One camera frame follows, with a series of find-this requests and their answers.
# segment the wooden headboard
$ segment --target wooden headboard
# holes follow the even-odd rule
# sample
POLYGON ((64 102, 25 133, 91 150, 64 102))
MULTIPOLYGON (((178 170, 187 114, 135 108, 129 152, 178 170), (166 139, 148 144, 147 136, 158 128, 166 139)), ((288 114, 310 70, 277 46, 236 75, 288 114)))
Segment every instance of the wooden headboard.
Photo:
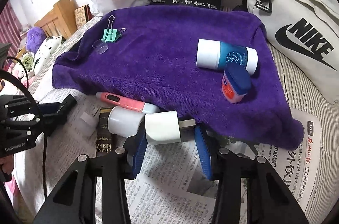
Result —
POLYGON ((46 36, 63 36, 68 39, 77 30, 75 5, 70 0, 59 0, 42 19, 34 25, 42 28, 46 36))

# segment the hand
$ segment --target hand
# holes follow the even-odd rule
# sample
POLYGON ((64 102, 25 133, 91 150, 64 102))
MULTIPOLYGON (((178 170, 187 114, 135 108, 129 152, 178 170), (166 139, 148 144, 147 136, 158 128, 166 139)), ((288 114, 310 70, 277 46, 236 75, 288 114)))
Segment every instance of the hand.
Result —
POLYGON ((4 173, 10 174, 14 170, 13 155, 0 158, 0 165, 4 173))

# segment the pink thermometer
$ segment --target pink thermometer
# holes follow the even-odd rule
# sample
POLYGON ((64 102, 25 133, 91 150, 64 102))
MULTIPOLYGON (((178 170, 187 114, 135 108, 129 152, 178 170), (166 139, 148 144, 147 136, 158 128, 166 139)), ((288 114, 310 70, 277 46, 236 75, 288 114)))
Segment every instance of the pink thermometer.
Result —
POLYGON ((125 98, 117 94, 98 92, 96 94, 96 97, 105 103, 119 105, 123 108, 139 111, 145 114, 152 114, 152 113, 160 112, 159 107, 153 104, 125 98))

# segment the black buckle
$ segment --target black buckle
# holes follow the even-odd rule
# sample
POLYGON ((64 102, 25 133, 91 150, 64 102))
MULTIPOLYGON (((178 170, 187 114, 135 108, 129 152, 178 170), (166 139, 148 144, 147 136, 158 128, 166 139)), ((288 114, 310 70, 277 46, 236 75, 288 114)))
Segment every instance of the black buckle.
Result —
POLYGON ((270 14, 272 13, 272 0, 259 0, 255 3, 255 7, 270 14))

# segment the pink striped curtain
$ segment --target pink striped curtain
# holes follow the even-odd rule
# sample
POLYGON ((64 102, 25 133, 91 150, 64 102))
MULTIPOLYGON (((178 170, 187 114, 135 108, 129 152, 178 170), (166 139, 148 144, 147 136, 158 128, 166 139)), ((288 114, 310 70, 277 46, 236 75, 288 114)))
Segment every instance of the pink striped curtain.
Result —
POLYGON ((0 14, 0 43, 11 43, 9 56, 15 57, 18 53, 20 39, 21 24, 8 2, 0 14))

